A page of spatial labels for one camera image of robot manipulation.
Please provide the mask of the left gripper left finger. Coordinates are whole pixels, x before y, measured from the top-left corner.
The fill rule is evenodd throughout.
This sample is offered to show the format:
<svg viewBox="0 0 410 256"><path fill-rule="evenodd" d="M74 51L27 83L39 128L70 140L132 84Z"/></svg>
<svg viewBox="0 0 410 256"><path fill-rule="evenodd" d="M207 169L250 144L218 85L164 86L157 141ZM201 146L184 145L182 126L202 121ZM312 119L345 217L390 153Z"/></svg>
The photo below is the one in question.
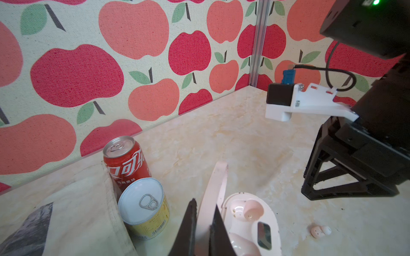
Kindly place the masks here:
<svg viewBox="0 0 410 256"><path fill-rule="evenodd" d="M193 198L186 208L173 247L168 256L194 256L197 202Z"/></svg>

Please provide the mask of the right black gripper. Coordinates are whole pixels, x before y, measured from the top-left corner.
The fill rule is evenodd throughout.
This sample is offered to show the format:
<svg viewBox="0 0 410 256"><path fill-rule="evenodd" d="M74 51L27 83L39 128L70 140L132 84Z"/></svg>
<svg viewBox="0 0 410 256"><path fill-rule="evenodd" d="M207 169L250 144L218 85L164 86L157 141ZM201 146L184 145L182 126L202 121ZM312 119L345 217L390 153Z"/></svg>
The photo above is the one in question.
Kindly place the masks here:
<svg viewBox="0 0 410 256"><path fill-rule="evenodd" d="M318 131L302 185L312 201L393 197L410 178L410 85L377 83L353 111L355 121L330 117Z"/></svg>

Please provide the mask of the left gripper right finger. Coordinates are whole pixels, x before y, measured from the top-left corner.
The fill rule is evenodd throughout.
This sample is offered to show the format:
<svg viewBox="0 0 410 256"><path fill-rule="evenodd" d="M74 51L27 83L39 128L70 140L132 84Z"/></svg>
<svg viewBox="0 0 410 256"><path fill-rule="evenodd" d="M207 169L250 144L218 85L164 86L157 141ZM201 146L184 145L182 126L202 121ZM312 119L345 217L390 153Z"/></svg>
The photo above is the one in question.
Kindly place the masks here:
<svg viewBox="0 0 410 256"><path fill-rule="evenodd" d="M209 255L236 256L218 206L215 207L214 217L210 226Z"/></svg>

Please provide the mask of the pink earbud charging case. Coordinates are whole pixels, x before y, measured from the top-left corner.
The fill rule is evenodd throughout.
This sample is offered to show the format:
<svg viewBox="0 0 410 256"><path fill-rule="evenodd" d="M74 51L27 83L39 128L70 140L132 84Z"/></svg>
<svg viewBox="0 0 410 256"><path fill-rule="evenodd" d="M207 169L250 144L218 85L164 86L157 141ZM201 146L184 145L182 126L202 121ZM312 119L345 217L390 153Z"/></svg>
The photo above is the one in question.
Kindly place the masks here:
<svg viewBox="0 0 410 256"><path fill-rule="evenodd" d="M228 164L216 163L199 206L195 231L194 254L211 253L211 225L214 214L221 219L224 249L233 250L237 256L280 256L281 239L277 219L272 209L259 197L239 192L225 197Z"/></svg>

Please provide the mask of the pink earbud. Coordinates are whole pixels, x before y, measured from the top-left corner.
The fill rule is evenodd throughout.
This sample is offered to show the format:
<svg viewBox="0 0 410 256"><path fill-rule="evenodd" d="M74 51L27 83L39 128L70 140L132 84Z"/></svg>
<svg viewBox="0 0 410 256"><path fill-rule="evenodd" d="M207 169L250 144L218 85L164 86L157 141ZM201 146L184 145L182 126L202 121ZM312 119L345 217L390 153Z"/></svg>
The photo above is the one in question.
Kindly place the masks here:
<svg viewBox="0 0 410 256"><path fill-rule="evenodd" d="M324 236L330 235L332 230L329 226L314 226L311 228L310 232L315 239L320 239Z"/></svg>
<svg viewBox="0 0 410 256"><path fill-rule="evenodd" d="M257 221L264 214L264 208L260 202L250 199L243 201L241 205L236 208L236 217L240 221L253 222Z"/></svg>

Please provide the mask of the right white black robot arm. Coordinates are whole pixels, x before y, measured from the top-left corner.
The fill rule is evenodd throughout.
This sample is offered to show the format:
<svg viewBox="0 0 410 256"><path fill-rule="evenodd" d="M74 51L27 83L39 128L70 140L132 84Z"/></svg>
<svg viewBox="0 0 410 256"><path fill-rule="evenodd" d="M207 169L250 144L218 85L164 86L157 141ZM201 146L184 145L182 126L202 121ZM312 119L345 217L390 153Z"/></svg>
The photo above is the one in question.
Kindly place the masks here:
<svg viewBox="0 0 410 256"><path fill-rule="evenodd" d="M410 3L336 1L320 33L383 59L400 60L353 106L319 129L304 173L308 199L392 197L410 178Z"/></svg>

